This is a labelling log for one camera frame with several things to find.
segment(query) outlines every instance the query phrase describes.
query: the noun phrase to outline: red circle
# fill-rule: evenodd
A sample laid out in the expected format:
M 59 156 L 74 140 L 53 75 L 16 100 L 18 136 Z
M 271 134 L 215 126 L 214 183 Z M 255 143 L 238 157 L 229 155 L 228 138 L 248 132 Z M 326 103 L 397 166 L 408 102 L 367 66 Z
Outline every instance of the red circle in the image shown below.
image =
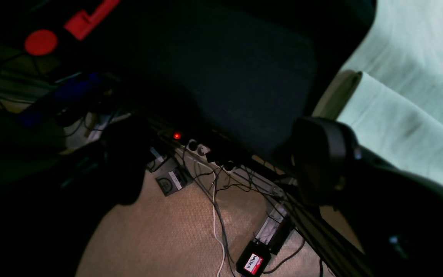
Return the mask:
M 51 30 L 36 30 L 25 40 L 25 50 L 34 56 L 52 53 L 58 46 L 58 36 Z

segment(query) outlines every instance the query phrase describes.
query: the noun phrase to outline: red object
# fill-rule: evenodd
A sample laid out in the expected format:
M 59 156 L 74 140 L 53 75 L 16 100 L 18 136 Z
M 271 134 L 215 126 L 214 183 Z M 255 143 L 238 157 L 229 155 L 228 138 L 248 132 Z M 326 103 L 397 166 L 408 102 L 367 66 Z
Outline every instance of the red object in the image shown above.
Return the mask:
M 76 39 L 83 40 L 120 2 L 121 0 L 104 0 L 92 15 L 88 15 L 85 10 L 81 10 L 69 19 L 64 27 Z
M 58 46 L 58 36 L 51 30 L 36 30 L 25 39 L 25 50 L 34 56 L 51 54 Z

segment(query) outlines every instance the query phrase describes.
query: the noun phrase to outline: white fabric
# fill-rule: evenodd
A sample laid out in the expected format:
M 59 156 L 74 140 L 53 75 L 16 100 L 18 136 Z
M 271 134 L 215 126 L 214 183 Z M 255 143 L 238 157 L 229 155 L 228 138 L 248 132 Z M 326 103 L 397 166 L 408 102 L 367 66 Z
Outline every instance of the white fabric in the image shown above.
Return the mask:
M 392 164 L 443 184 L 443 0 L 379 0 L 341 80 L 349 70 L 370 76 L 338 120 Z

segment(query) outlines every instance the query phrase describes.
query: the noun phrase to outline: beige carpet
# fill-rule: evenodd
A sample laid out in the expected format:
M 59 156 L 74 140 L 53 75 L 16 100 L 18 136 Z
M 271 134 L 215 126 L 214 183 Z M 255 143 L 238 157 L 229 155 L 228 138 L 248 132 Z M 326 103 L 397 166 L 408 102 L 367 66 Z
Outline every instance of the beige carpet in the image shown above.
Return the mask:
M 188 168 L 193 172 L 192 162 Z M 213 176 L 200 180 L 209 187 Z M 228 181 L 222 173 L 219 187 Z M 265 200 L 257 192 L 246 193 L 236 187 L 220 191 L 217 199 L 229 250 L 236 261 L 265 219 Z M 217 231 L 221 236 L 219 223 Z M 293 232 L 266 269 L 289 256 L 301 242 L 300 235 Z M 191 184 L 165 197 L 148 172 L 137 202 L 117 206 L 104 217 L 82 257 L 77 276 L 216 276 L 221 258 L 221 247 L 213 237 L 211 203 L 202 190 Z M 220 276 L 231 276 L 227 261 Z M 267 276 L 318 277 L 319 258 L 306 244 L 297 256 Z M 326 266 L 324 276 L 332 276 Z

